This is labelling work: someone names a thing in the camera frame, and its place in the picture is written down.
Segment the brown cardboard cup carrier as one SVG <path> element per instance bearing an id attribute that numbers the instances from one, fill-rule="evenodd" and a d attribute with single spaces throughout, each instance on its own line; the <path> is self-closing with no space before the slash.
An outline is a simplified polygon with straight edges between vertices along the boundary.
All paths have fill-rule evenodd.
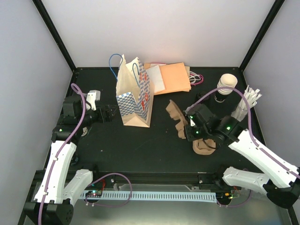
<path id="1" fill-rule="evenodd" d="M 216 143 L 212 139 L 206 140 L 204 143 L 203 139 L 193 141 L 193 151 L 198 155 L 211 155 L 216 150 Z"/>

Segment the blue checkered paper bag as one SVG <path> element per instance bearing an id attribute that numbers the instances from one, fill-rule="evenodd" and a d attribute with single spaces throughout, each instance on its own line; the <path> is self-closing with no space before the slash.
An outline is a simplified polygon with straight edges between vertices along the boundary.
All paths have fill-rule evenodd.
<path id="1" fill-rule="evenodd" d="M 116 83 L 116 100 L 123 125 L 134 127 L 150 127 L 154 84 L 139 58 L 127 63 L 124 55 L 120 56 L 119 70 L 113 73 Z"/>

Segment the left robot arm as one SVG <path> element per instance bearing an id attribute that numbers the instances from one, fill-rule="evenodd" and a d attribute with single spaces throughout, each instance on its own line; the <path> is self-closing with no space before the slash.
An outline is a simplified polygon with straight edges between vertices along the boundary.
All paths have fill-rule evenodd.
<path id="1" fill-rule="evenodd" d="M 63 114 L 52 131 L 51 152 L 42 183 L 30 202 L 24 205 L 25 215 L 36 225 L 70 224 L 74 206 L 85 188 L 96 187 L 101 180 L 97 167 L 79 169 L 66 181 L 70 165 L 77 162 L 75 154 L 83 130 L 93 123 L 109 122 L 112 111 L 108 105 L 96 106 L 100 91 L 84 94 L 86 106 L 79 95 L 65 98 Z"/>

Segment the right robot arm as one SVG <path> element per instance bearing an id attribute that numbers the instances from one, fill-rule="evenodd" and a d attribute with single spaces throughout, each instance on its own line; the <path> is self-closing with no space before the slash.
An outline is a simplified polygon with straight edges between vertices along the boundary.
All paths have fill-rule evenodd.
<path id="1" fill-rule="evenodd" d="M 232 116 L 219 118 L 204 104 L 194 106 L 185 115 L 188 122 L 184 134 L 189 142 L 211 139 L 216 148 L 227 146 L 241 154 L 261 173 L 239 170 L 232 166 L 222 168 L 214 175 L 214 186 L 238 186 L 261 193 L 275 205 L 288 209 L 300 196 L 300 169 L 277 156 L 243 129 Z"/>

